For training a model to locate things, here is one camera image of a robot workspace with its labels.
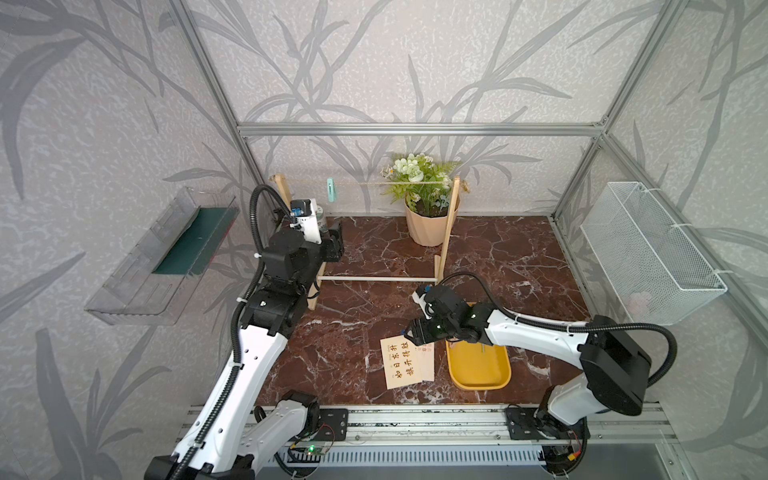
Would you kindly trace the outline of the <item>yellow postcard black text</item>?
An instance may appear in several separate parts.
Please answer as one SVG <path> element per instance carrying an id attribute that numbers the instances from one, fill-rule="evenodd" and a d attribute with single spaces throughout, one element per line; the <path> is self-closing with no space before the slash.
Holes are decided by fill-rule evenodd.
<path id="1" fill-rule="evenodd" d="M 387 389 L 435 380 L 434 345 L 416 346 L 404 336 L 380 340 Z"/>

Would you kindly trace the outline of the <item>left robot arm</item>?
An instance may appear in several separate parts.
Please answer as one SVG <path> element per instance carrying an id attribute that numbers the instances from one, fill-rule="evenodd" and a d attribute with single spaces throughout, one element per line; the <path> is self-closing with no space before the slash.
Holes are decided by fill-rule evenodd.
<path id="1" fill-rule="evenodd" d="M 253 479 L 289 441 L 318 428 L 316 397 L 291 391 L 245 432 L 268 374 L 308 309 L 321 266 L 343 257 L 342 225 L 320 229 L 302 217 L 258 253 L 260 269 L 230 325 L 229 360 L 173 453 L 150 461 L 147 479 Z"/>

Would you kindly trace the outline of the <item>green clothespin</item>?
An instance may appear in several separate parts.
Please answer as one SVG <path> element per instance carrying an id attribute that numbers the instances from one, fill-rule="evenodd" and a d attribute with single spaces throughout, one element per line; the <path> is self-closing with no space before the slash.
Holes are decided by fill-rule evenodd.
<path id="1" fill-rule="evenodd" d="M 336 201 L 336 189 L 335 189 L 335 183 L 334 180 L 329 177 L 326 181 L 326 189 L 327 189 L 327 198 L 328 201 L 333 203 Z"/>

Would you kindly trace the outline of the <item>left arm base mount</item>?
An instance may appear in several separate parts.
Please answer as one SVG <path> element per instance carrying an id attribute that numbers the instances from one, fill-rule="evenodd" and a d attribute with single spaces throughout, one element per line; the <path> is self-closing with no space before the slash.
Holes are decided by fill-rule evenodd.
<path id="1" fill-rule="evenodd" d="M 294 436 L 291 441 L 344 441 L 348 426 L 349 410 L 347 408 L 320 408 L 310 419 L 310 429 Z"/>

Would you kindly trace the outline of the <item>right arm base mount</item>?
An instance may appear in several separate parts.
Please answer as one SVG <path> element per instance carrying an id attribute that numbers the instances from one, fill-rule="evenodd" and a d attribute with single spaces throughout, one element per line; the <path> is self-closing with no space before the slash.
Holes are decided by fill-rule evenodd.
<path id="1" fill-rule="evenodd" d="M 537 407 L 510 404 L 504 409 L 505 424 L 511 440 L 589 440 L 587 418 L 566 425 Z"/>

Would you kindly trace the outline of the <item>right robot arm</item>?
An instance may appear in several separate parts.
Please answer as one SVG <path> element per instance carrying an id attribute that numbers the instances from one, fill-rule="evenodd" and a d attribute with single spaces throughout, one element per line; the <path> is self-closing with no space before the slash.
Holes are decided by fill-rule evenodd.
<path id="1" fill-rule="evenodd" d="M 412 294 L 422 315 L 404 336 L 416 346 L 459 340 L 514 347 L 544 354 L 580 369 L 572 380 L 550 388 L 536 412 L 536 423 L 550 435 L 604 410 L 625 416 L 642 413 L 650 377 L 650 357 L 615 322 L 535 320 L 504 313 L 491 303 L 468 304 L 444 285 L 420 287 Z"/>

